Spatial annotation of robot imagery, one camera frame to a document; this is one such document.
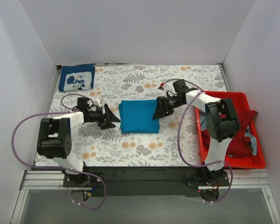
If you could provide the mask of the teal blue t-shirt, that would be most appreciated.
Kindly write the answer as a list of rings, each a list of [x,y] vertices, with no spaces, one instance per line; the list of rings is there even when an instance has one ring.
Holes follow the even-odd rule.
[[[159,121],[153,119],[157,100],[122,100],[119,104],[122,133],[158,133]]]

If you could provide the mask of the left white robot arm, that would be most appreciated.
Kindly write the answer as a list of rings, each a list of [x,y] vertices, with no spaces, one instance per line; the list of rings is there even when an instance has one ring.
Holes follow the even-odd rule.
[[[37,141],[38,154],[58,163],[66,173],[75,174],[74,181],[81,187],[89,183],[90,175],[84,171],[84,162],[72,152],[72,129],[84,123],[97,123],[101,130],[106,130],[120,122],[107,104],[101,106],[97,100],[90,103],[90,99],[79,97],[73,112],[41,119]]]

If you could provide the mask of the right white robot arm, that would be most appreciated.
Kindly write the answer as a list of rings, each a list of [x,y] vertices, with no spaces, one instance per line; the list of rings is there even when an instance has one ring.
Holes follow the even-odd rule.
[[[161,83],[159,90],[163,96],[157,97],[157,106],[153,119],[161,119],[173,114],[174,109],[186,105],[193,106],[205,114],[206,130],[210,136],[210,145],[203,165],[192,165],[182,159],[190,167],[207,168],[202,173],[202,181],[206,185],[215,184],[225,165],[225,156],[233,137],[240,130],[240,122],[233,101],[230,98],[212,97],[198,85],[184,80],[172,79],[175,93],[164,90],[164,85],[171,80]]]

